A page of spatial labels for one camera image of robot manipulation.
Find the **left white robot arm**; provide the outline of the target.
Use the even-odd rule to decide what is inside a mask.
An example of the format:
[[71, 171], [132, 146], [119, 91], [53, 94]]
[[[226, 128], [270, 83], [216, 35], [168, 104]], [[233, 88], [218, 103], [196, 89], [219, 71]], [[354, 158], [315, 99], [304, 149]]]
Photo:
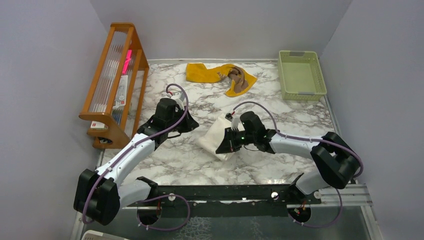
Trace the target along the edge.
[[85, 169], [78, 178], [73, 208], [93, 221], [108, 225], [118, 212], [137, 201], [152, 205], [157, 200], [156, 183], [142, 178], [122, 186], [129, 173], [169, 137], [199, 127], [183, 97], [162, 98], [154, 115], [137, 130], [129, 143], [111, 160], [95, 170]]

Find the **white cream towel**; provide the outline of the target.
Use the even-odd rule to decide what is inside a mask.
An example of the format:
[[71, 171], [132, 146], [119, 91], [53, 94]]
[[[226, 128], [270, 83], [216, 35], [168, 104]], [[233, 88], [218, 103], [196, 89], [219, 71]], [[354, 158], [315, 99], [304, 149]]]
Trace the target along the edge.
[[231, 121], [226, 119], [225, 114], [222, 113], [207, 132], [198, 138], [197, 145], [221, 161], [229, 160], [234, 153], [216, 153], [216, 150], [224, 139], [225, 129], [230, 127]]

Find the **yellow brown towel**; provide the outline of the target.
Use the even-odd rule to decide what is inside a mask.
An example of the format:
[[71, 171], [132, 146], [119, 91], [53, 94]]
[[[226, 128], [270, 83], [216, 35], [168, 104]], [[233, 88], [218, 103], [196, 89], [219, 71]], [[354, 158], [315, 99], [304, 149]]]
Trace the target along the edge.
[[225, 95], [234, 98], [247, 93], [258, 79], [243, 68], [230, 63], [213, 68], [207, 68], [203, 63], [188, 63], [186, 80], [202, 84], [214, 84], [228, 80], [229, 89]]

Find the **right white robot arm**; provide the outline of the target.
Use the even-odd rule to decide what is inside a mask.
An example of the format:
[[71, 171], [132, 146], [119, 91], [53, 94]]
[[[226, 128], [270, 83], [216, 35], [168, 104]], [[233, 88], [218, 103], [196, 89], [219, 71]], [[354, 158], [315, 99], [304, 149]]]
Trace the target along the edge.
[[296, 204], [319, 189], [344, 189], [362, 168], [352, 149], [334, 132], [312, 139], [282, 136], [276, 130], [266, 128], [253, 111], [243, 113], [239, 120], [243, 130], [232, 126], [225, 128], [216, 154], [234, 153], [242, 146], [253, 144], [264, 153], [290, 154], [313, 160], [316, 170], [299, 175], [284, 192]]

